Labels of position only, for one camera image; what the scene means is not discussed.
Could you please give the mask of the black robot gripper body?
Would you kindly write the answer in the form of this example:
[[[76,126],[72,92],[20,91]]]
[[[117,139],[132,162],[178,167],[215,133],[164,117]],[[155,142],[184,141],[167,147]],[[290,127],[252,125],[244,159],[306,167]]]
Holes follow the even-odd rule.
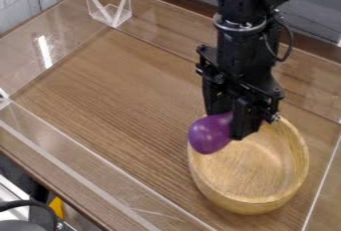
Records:
[[[262,99],[267,104],[267,122],[278,119],[282,87],[271,69],[285,58],[278,57],[278,37],[285,25],[278,22],[256,26],[227,25],[215,22],[216,46],[196,48],[199,62],[195,71],[202,79],[232,84],[234,98]]]

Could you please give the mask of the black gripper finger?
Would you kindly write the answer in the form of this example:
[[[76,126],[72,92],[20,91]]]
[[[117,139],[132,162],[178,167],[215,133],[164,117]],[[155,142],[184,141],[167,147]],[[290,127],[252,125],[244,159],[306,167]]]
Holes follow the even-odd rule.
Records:
[[[267,104],[262,99],[238,97],[231,101],[231,112],[231,138],[243,140],[258,132],[262,122],[267,120]]]
[[[202,95],[204,111],[208,116],[232,111],[232,84],[216,84],[207,79],[202,80]]]

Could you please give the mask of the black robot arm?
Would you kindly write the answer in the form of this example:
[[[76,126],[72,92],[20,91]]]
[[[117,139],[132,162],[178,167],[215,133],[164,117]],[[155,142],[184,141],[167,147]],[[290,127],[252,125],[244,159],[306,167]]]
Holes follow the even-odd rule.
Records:
[[[291,32],[278,11],[287,1],[216,0],[216,45],[196,47],[204,111],[231,114],[227,136],[234,140],[279,119],[285,92],[271,70],[289,57],[278,53],[279,35]]]

